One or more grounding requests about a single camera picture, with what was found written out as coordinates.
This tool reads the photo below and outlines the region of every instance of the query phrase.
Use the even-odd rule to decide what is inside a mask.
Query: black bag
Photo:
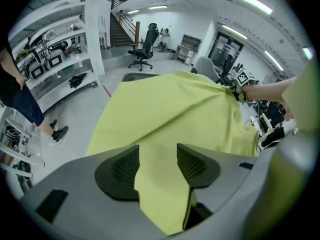
[[[77,88],[82,83],[82,81],[86,75],[87,75],[87,73],[82,73],[82,74],[73,76],[69,80],[70,88]]]

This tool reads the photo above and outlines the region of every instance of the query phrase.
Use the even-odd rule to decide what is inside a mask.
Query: office chair
[[[196,60],[193,68],[190,71],[191,73],[205,75],[210,78],[215,83],[224,83],[223,80],[219,77],[215,70],[215,65],[211,59],[208,57],[201,56]]]
[[[130,64],[128,66],[129,69],[131,68],[132,65],[137,65],[137,64],[140,64],[140,71],[142,71],[142,64],[150,66],[150,69],[153,68],[151,64],[148,64],[146,61],[143,61],[143,60],[148,60],[152,58],[152,56],[154,55],[153,44],[155,43],[158,35],[159,35],[159,30],[157,28],[157,24],[151,23],[149,25],[149,30],[146,33],[146,38],[145,38],[142,49],[136,49],[136,47],[138,46],[137,44],[130,44],[133,50],[129,50],[128,53],[136,56],[138,60],[135,60],[132,64]]]

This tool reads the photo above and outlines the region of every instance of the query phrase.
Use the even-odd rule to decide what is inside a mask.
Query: glass door
[[[243,47],[239,41],[219,32],[208,57],[221,72],[224,69],[229,72]]]

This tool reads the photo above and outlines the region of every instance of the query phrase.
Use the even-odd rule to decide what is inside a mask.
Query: red tape line
[[[106,88],[104,85],[102,85],[102,86],[103,86],[103,88],[105,89],[106,93],[107,93],[107,94],[109,95],[109,97],[111,98],[110,92],[108,92],[107,88]]]

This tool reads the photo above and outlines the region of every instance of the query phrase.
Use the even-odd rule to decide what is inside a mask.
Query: yellow cloth
[[[226,87],[179,71],[120,83],[86,155],[138,144],[140,168],[134,188],[139,206],[170,235],[183,229],[189,195],[177,165],[177,143],[255,156],[257,137],[253,126],[243,125],[238,102]]]

